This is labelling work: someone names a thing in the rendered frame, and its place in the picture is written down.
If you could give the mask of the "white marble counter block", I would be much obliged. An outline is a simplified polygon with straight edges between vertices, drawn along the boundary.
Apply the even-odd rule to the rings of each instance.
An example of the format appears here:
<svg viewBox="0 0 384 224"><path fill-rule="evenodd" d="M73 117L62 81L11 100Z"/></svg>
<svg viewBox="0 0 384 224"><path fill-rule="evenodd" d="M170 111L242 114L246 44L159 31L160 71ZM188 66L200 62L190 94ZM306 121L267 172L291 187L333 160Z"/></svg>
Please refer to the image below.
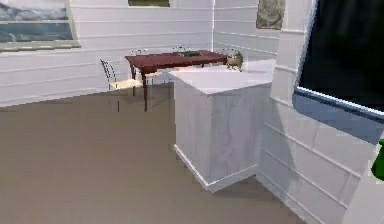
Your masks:
<svg viewBox="0 0 384 224"><path fill-rule="evenodd" d="M256 174L276 61L173 71L174 150L206 190Z"/></svg>

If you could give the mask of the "dark red wooden table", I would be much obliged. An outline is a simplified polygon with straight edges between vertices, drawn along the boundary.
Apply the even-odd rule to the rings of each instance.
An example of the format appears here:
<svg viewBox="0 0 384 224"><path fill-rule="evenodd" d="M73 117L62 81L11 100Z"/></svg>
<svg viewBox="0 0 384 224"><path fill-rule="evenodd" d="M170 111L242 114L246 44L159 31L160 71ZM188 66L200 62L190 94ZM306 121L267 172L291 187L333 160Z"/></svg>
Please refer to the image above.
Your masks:
<svg viewBox="0 0 384 224"><path fill-rule="evenodd" d="M136 71L138 69L141 74L143 82L144 93L144 111L147 111L147 98L148 89L146 82L146 75L157 72L159 69L188 67L192 65L201 65L210 63L227 62L227 57L223 54L211 52L208 50L198 50L198 56L183 56L181 52L160 53L160 54L147 54L126 56L131 69L132 78L136 78Z"/></svg>

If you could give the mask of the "brown round ornament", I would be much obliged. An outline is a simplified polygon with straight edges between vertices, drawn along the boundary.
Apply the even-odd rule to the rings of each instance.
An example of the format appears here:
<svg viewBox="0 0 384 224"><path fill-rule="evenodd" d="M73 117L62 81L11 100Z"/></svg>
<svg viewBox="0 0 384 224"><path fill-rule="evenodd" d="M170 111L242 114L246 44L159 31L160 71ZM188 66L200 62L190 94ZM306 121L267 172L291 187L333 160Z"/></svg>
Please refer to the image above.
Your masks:
<svg viewBox="0 0 384 224"><path fill-rule="evenodd" d="M243 55L240 51L236 51L233 55L227 57L226 66L228 69L237 68L239 71L242 71L243 64Z"/></svg>

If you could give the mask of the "green object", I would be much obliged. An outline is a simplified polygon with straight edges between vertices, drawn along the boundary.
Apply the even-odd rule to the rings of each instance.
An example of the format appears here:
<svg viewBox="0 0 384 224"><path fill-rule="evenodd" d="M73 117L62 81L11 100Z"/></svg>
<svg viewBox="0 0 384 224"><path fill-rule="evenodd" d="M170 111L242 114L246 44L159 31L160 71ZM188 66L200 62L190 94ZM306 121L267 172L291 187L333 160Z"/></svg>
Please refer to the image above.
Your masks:
<svg viewBox="0 0 384 224"><path fill-rule="evenodd" d="M384 139L379 140L379 150L372 164L371 172L375 178L384 181Z"/></svg>

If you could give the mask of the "green framed wall picture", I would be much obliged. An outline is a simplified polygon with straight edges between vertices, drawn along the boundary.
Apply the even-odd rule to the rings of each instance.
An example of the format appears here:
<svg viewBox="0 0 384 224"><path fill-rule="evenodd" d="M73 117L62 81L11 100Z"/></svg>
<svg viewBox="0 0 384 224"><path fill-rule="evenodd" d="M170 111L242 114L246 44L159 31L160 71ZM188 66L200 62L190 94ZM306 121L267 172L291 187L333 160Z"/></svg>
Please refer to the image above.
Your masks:
<svg viewBox="0 0 384 224"><path fill-rule="evenodd" d="M127 0L129 6L170 7L170 0Z"/></svg>

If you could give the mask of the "beige framed wall picture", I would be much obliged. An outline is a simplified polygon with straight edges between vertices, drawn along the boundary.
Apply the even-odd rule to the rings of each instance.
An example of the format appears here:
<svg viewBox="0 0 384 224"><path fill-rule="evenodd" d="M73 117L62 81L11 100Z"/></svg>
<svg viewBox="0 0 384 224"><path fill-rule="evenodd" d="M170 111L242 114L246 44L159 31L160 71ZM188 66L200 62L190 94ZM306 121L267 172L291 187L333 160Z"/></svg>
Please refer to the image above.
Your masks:
<svg viewBox="0 0 384 224"><path fill-rule="evenodd" d="M256 27L280 30L282 28L286 0L259 0Z"/></svg>

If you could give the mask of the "dark window with white frame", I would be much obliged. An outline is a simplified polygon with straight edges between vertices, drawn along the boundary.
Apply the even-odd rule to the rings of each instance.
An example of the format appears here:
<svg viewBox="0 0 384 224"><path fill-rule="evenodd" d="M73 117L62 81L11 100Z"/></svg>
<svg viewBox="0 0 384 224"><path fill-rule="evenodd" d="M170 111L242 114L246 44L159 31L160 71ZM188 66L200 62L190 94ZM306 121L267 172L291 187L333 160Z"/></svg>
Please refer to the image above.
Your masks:
<svg viewBox="0 0 384 224"><path fill-rule="evenodd" d="M384 0L313 0L294 93L384 123Z"/></svg>

